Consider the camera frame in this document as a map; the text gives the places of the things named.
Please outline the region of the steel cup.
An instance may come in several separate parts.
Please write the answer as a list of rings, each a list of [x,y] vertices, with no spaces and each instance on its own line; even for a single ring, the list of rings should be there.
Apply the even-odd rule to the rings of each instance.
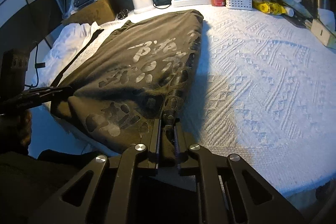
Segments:
[[[315,0],[317,9],[330,10],[330,0]]]

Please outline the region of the cardboard box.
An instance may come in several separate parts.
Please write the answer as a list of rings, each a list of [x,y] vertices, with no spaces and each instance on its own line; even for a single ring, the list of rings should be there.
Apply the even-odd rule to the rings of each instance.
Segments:
[[[110,4],[110,0],[98,0],[72,14],[68,19],[63,19],[62,24],[64,26],[71,23],[88,23],[92,25],[96,22],[98,25],[102,25],[115,20],[115,18],[116,14]]]

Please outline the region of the white tube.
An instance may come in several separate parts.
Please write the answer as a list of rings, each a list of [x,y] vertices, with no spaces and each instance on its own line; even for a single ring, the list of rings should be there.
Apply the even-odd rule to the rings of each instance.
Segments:
[[[288,6],[284,6],[284,15],[287,15],[289,17],[294,17],[294,9]]]

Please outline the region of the white textured table cover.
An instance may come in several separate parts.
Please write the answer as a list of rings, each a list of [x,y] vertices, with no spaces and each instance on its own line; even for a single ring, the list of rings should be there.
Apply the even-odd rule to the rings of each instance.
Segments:
[[[177,114],[183,130],[214,154],[240,155],[283,196],[335,179],[335,51],[280,16],[210,5],[130,13],[99,25],[51,86],[61,87],[127,21],[185,10],[199,11],[203,28],[197,70]],[[99,150],[112,151],[54,116],[51,103],[43,107],[33,117],[42,134],[55,131],[47,122],[56,118]]]

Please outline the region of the yellow snack bag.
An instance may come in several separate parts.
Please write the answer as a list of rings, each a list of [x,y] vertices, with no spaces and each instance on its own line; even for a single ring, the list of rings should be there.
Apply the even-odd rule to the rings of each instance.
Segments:
[[[264,14],[281,15],[286,13],[286,9],[276,2],[253,1],[252,5],[255,9],[261,11]]]

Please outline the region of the dark brown printed t-shirt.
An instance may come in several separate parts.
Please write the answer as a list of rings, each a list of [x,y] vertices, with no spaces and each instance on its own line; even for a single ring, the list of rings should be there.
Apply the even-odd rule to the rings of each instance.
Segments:
[[[175,162],[173,124],[197,70],[202,28],[197,10],[127,21],[60,83],[72,94],[52,101],[51,113],[116,153],[160,119],[162,157]]]

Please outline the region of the white folded garment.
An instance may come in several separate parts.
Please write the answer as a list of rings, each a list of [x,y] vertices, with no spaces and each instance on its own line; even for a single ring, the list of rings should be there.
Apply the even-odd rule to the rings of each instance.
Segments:
[[[100,26],[71,23],[65,26],[51,49],[34,49],[30,54],[25,84],[28,86],[51,86],[66,65],[86,46]]]

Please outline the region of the wet wipes pack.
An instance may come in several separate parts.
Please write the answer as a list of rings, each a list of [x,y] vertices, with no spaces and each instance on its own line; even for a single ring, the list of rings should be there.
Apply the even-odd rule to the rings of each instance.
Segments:
[[[313,18],[312,14],[303,6],[300,2],[296,0],[280,0],[284,2],[287,6],[299,12],[303,17]]]

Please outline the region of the white power strip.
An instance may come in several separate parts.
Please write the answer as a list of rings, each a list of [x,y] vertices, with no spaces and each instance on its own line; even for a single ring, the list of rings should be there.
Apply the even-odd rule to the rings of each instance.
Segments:
[[[171,0],[171,5],[174,7],[210,5],[210,4],[211,0]]]

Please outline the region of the tissue box with tissue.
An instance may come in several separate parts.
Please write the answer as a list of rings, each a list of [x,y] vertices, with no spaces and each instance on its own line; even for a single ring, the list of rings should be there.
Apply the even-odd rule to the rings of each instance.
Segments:
[[[335,50],[335,14],[331,10],[320,8],[317,12],[310,30],[324,46]]]

